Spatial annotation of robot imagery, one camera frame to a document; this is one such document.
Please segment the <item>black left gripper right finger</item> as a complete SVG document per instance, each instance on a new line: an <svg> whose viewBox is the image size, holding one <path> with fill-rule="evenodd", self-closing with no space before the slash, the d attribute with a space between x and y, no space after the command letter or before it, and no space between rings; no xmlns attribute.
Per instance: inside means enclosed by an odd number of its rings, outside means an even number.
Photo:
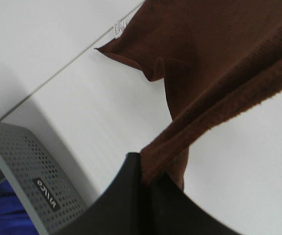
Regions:
<svg viewBox="0 0 282 235"><path fill-rule="evenodd" d="M191 201L167 173L148 189L148 235L239 234Z"/></svg>

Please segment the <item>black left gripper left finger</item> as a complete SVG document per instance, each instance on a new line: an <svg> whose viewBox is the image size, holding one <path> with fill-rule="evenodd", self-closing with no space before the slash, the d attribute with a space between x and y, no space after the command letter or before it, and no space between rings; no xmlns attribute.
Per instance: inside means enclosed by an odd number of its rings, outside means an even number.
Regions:
<svg viewBox="0 0 282 235"><path fill-rule="evenodd" d="M141 158L130 152L114 180L83 214L59 235L151 235L149 200L141 184Z"/></svg>

